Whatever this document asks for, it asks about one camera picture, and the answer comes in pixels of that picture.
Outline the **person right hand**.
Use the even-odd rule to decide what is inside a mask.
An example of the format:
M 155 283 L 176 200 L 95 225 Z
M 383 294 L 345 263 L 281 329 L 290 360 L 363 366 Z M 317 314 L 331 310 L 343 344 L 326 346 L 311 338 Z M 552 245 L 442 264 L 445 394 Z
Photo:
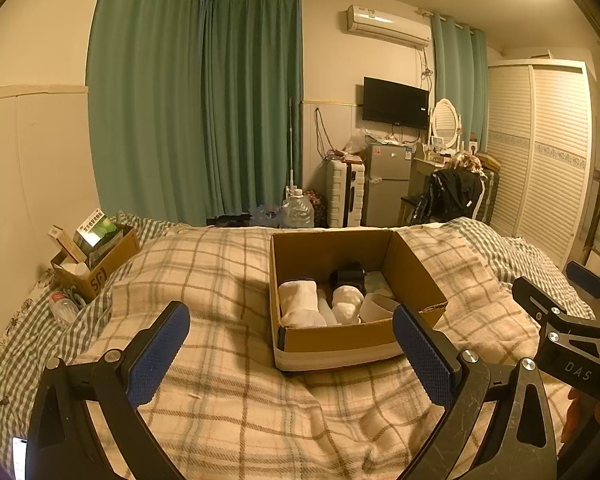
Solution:
M 566 413 L 566 420 L 562 427 L 562 435 L 560 442 L 566 444 L 576 434 L 581 425 L 581 419 L 584 413 L 584 404 L 588 397 L 576 388 L 571 388 L 568 393 L 570 401 L 569 408 Z

